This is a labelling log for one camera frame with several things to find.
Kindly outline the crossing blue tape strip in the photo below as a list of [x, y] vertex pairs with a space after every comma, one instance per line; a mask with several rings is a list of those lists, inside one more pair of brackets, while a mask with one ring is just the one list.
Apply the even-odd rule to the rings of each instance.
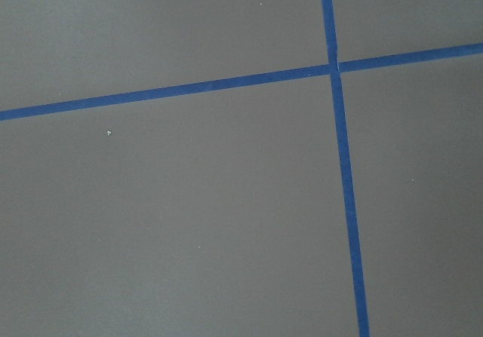
[[328, 54], [329, 75], [331, 79], [331, 93], [334, 108], [337, 148], [340, 161], [340, 175], [343, 187], [343, 201], [349, 242], [350, 263], [352, 269], [352, 283], [355, 295], [358, 334], [360, 336], [369, 336], [371, 331], [365, 291], [365, 276], [361, 257], [361, 244], [352, 178], [349, 138], [346, 126], [343, 83], [338, 62], [337, 31], [333, 0], [321, 0], [321, 6], [324, 16], [325, 38]]

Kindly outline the long blue tape strip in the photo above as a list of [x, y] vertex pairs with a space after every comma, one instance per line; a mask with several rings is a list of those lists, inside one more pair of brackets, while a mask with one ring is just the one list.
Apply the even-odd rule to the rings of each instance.
[[[379, 69], [404, 64], [422, 63], [433, 60], [443, 60], [458, 57], [469, 57], [482, 53], [482, 44], [465, 44], [453, 47], [436, 48], [425, 51], [415, 51], [403, 54], [392, 54], [381, 57], [370, 57], [360, 60], [348, 60], [339, 63], [337, 70], [341, 73], [358, 72], [366, 69]], [[94, 109], [105, 106], [115, 106], [126, 103], [136, 103], [147, 100], [157, 100], [170, 97], [185, 96], [232, 88], [248, 87], [260, 84], [271, 84], [283, 81], [294, 81], [304, 78], [326, 76], [331, 73], [328, 64], [308, 66], [296, 69], [286, 69], [275, 72], [258, 73], [254, 75], [237, 76], [211, 81], [181, 84], [161, 87], [151, 90], [139, 90], [128, 93], [91, 97], [80, 100], [69, 100], [18, 109], [2, 110], [1, 120], [10, 121], [20, 118], [31, 118], [40, 115], [50, 115], [63, 112], [73, 112], [82, 109]]]

